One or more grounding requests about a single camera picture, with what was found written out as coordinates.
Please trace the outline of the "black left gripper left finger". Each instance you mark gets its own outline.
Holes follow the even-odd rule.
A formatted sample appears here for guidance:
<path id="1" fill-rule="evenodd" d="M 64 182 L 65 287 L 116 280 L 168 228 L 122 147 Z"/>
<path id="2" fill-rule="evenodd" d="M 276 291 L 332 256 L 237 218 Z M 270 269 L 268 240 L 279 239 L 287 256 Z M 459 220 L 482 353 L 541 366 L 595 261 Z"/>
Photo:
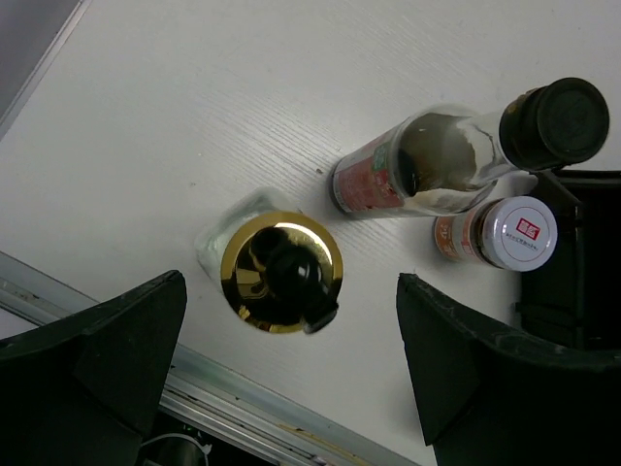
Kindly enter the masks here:
<path id="1" fill-rule="evenodd" d="M 169 271 L 1 342 L 4 465 L 132 465 L 156 417 L 187 303 Z"/>

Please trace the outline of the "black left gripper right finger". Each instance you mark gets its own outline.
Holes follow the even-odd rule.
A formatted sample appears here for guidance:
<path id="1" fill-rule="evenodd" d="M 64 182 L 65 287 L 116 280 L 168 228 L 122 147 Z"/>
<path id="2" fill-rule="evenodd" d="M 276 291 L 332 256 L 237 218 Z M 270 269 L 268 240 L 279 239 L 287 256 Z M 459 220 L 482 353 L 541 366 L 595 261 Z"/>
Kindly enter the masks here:
<path id="1" fill-rule="evenodd" d="M 616 465 L 620 355 L 547 342 L 414 274 L 396 308 L 424 442 L 440 465 Z"/>

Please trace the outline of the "small jar white lid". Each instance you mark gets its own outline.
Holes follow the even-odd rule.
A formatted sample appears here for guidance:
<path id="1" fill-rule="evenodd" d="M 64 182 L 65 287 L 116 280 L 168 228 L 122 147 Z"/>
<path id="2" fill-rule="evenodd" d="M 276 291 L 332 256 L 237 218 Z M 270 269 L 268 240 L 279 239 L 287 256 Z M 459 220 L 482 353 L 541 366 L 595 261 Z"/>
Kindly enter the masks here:
<path id="1" fill-rule="evenodd" d="M 438 217 L 434 238 L 449 259 L 530 272 L 552 256 L 558 227 L 542 201 L 515 196 L 481 204 L 457 216 Z"/>

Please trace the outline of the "clear bottle gold pourer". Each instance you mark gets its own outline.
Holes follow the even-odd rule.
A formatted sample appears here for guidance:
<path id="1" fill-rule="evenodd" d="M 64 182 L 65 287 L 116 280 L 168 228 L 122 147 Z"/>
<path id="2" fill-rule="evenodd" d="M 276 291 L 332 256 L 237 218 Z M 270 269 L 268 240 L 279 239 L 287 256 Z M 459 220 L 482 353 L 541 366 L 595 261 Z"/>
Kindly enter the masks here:
<path id="1" fill-rule="evenodd" d="M 343 257 L 328 230 L 283 193 L 258 188 L 197 236 L 197 260 L 246 324 L 314 334 L 336 317 Z"/>

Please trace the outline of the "tall bottle black cap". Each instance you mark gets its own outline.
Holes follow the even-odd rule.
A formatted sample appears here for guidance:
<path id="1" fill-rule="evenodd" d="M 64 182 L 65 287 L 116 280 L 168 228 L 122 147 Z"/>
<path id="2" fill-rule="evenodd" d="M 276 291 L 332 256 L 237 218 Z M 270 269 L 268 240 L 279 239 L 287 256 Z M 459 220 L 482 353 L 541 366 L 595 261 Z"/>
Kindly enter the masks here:
<path id="1" fill-rule="evenodd" d="M 454 216 L 480 204 L 509 173 L 591 159 L 609 122 L 605 98 L 580 78 L 534 88 L 486 115 L 439 105 L 343 157 L 330 194 L 355 217 Z"/>

